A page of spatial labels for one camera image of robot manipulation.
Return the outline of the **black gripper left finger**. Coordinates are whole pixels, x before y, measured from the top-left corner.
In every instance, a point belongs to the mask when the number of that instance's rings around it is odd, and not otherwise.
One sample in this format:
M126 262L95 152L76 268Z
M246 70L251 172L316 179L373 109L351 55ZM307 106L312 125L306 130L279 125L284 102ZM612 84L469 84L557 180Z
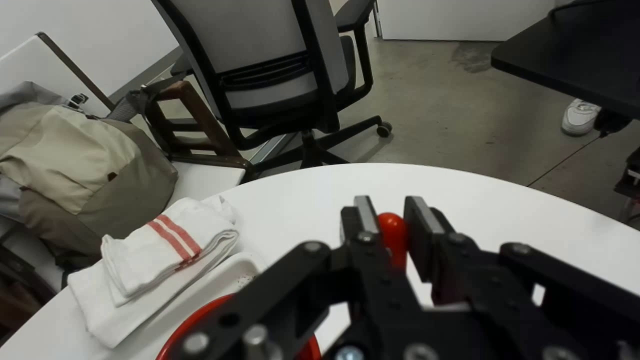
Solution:
M340 210L342 251L345 262L354 268L389 264L389 254L375 223L375 209L364 195L355 196L350 207Z

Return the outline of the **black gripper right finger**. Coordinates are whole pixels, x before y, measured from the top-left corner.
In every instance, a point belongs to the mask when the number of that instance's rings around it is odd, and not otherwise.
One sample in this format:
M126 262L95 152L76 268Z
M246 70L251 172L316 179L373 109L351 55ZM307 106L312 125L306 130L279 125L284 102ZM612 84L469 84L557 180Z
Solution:
M452 226L444 215L420 196L404 198L407 223L407 254L422 284L430 284L431 300L464 300L464 277Z

